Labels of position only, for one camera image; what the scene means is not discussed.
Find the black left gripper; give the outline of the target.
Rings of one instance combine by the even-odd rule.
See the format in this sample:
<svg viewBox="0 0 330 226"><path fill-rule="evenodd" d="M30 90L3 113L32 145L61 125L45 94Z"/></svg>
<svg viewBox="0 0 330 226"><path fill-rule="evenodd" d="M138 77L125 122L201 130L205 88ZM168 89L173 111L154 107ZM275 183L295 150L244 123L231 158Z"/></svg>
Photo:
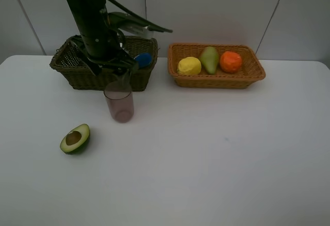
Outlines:
<svg viewBox="0 0 330 226"><path fill-rule="evenodd" d="M120 47L118 40L107 39L103 46L99 39L84 39L75 35L73 45L78 49L78 58L95 76L103 70L115 75L131 75L139 70L138 62Z"/></svg>

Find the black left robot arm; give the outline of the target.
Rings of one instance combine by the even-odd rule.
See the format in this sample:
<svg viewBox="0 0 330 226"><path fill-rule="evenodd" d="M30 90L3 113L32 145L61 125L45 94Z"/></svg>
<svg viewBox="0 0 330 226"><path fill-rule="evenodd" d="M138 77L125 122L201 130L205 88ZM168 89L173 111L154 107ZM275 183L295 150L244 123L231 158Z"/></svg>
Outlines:
<svg viewBox="0 0 330 226"><path fill-rule="evenodd" d="M108 22L106 0L67 0L67 3L80 33L71 38L71 43L94 75L103 69L119 76L137 71L138 63L120 44L122 33Z"/></svg>

